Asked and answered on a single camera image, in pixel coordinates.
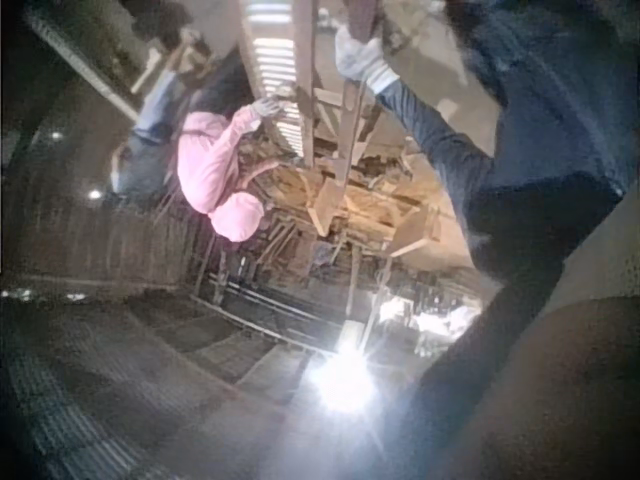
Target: pink hood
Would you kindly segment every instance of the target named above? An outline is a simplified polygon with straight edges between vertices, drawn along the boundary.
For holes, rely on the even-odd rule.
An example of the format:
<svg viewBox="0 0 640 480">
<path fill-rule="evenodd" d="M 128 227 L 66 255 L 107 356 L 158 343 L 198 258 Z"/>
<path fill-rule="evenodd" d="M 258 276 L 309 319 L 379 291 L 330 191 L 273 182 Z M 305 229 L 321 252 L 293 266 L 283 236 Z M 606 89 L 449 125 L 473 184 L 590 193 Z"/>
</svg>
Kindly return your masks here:
<svg viewBox="0 0 640 480">
<path fill-rule="evenodd" d="M 218 235 L 244 242 L 255 233 L 264 217 L 262 202 L 247 192 L 237 192 L 209 214 Z"/>
</svg>

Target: sleeve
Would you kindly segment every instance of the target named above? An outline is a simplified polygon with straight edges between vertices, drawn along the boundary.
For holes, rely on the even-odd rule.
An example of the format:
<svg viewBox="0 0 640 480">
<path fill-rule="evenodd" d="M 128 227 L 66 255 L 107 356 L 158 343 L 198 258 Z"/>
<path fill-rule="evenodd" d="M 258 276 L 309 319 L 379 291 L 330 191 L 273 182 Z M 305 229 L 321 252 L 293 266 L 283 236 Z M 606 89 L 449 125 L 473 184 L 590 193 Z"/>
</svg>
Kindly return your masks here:
<svg viewBox="0 0 640 480">
<path fill-rule="evenodd" d="M 229 126 L 222 132 L 216 142 L 219 148 L 233 150 L 245 133 L 255 130 L 255 123 L 260 121 L 260 116 L 250 105 L 242 107 L 231 119 Z"/>
<path fill-rule="evenodd" d="M 162 72 L 153 89 L 144 99 L 134 130 L 151 132 L 157 125 L 167 125 L 175 121 L 176 97 L 180 80 L 176 72 Z"/>
<path fill-rule="evenodd" d="M 465 199 L 479 188 L 493 168 L 493 159 L 469 137 L 453 130 L 435 108 L 422 102 L 402 81 L 393 82 L 377 99 L 398 117 L 420 145 L 459 216 Z"/>
</svg>

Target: white glove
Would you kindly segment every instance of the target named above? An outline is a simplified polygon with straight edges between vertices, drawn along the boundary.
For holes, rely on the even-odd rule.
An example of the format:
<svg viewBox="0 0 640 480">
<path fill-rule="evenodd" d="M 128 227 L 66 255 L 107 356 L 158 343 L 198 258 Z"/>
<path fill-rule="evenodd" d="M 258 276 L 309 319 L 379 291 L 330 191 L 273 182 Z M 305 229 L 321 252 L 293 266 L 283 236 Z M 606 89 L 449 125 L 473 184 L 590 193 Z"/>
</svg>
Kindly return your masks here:
<svg viewBox="0 0 640 480">
<path fill-rule="evenodd" d="M 277 98 L 264 97 L 253 102 L 251 108 L 262 118 L 273 117 L 280 111 L 280 102 Z"/>
<path fill-rule="evenodd" d="M 336 67 L 342 76 L 366 82 L 375 95 L 400 78 L 384 61 L 379 38 L 364 45 L 351 36 L 346 25 L 336 33 Z"/>
</svg>

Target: pink jacket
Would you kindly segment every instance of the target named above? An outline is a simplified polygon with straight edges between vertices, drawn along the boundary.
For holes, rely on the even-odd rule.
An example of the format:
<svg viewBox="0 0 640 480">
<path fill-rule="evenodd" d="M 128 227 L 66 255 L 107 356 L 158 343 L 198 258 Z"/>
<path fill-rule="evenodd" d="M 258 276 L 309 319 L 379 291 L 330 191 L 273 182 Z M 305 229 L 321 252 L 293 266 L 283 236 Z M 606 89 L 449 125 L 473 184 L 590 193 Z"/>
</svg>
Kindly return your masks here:
<svg viewBox="0 0 640 480">
<path fill-rule="evenodd" d="M 200 213 L 218 206 L 225 186 L 239 177 L 236 147 L 240 137 L 255 130 L 260 117 L 249 107 L 238 110 L 231 122 L 222 115 L 187 115 L 178 143 L 178 179 L 185 198 Z"/>
</svg>

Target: dark jacket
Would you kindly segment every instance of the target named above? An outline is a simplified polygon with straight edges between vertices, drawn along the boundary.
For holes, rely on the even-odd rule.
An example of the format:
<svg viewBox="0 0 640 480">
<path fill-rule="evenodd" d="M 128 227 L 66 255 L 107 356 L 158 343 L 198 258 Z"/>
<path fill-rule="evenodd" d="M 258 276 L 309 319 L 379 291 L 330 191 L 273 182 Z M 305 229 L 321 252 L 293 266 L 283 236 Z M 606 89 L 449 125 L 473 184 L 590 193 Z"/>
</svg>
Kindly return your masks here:
<svg viewBox="0 0 640 480">
<path fill-rule="evenodd" d="M 507 99 L 493 158 L 401 81 L 378 95 L 440 176 L 476 267 L 500 280 L 562 261 L 637 178 L 639 153 L 631 50 L 580 31 L 509 40 L 490 45 Z"/>
</svg>

